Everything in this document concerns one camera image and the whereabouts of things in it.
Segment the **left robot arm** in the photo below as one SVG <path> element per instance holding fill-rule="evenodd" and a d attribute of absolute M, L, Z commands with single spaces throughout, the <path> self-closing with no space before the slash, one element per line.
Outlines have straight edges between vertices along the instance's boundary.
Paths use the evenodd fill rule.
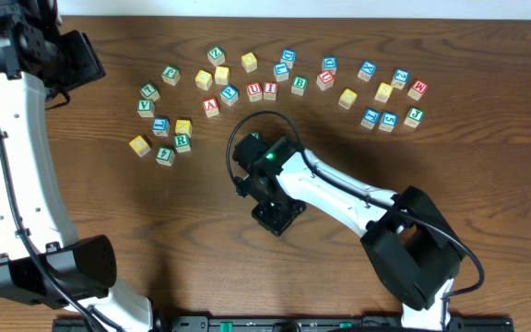
<path fill-rule="evenodd" d="M 152 302 L 118 278 L 110 240 L 80 238 L 60 195 L 45 114 L 105 74 L 61 22 L 54 1 L 0 0 L 0 298 L 77 312 L 71 331 L 160 331 Z"/>

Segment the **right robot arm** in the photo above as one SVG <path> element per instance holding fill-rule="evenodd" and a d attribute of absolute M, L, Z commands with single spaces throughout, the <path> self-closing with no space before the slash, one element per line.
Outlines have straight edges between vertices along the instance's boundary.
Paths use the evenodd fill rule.
<path fill-rule="evenodd" d="M 234 180 L 237 193 L 256 201 L 252 216 L 262 227 L 279 236 L 308 205 L 322 210 L 358 235 L 379 280 L 403 304 L 403 327 L 449 326 L 445 296 L 466 254 L 426 193 L 362 183 L 286 137 L 269 146 L 248 134 L 232 158 L 246 172 Z"/>

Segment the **green N block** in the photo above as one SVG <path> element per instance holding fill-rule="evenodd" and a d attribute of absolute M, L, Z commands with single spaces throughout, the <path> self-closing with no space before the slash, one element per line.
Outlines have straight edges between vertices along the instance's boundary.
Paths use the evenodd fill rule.
<path fill-rule="evenodd" d="M 256 133 L 256 132 L 248 133 L 248 135 L 254 136 L 257 139 L 261 139 L 261 135 L 259 133 Z"/>

